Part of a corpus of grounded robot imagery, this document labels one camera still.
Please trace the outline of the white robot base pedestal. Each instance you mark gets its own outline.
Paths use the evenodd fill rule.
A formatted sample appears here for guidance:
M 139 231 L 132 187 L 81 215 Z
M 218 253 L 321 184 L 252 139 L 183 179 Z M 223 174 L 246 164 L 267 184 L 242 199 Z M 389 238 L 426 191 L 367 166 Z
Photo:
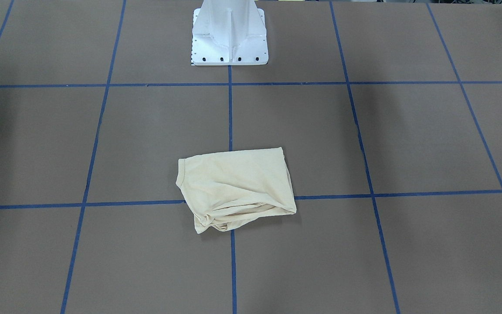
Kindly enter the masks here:
M 263 14 L 255 0 L 204 0 L 194 13 L 193 40 L 235 48 L 252 38 L 265 39 Z

